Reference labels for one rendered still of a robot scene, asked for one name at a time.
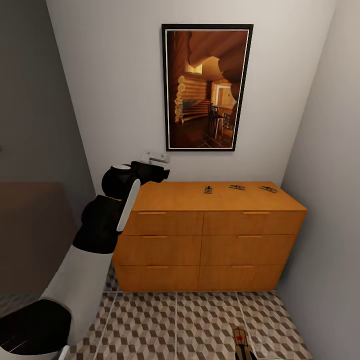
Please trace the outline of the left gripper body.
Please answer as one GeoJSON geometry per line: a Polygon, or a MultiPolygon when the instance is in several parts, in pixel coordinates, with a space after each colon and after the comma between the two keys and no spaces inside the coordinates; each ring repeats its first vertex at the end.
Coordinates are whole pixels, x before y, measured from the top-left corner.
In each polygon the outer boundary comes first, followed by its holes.
{"type": "Polygon", "coordinates": [[[164,174],[164,167],[153,165],[153,164],[144,164],[139,161],[132,161],[132,166],[138,166],[144,169],[146,172],[146,181],[147,182],[157,182],[160,183],[163,180],[163,174],[164,174]]]}

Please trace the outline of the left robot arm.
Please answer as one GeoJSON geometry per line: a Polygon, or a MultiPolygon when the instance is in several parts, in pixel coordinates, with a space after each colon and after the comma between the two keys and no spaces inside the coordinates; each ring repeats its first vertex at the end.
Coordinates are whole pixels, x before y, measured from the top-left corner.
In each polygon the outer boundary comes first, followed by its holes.
{"type": "Polygon", "coordinates": [[[170,174],[150,160],[168,164],[171,157],[145,149],[139,161],[113,165],[105,173],[106,196],[98,195],[83,209],[81,229],[39,300],[0,318],[0,360],[52,360],[86,334],[140,186],[170,174]]]}

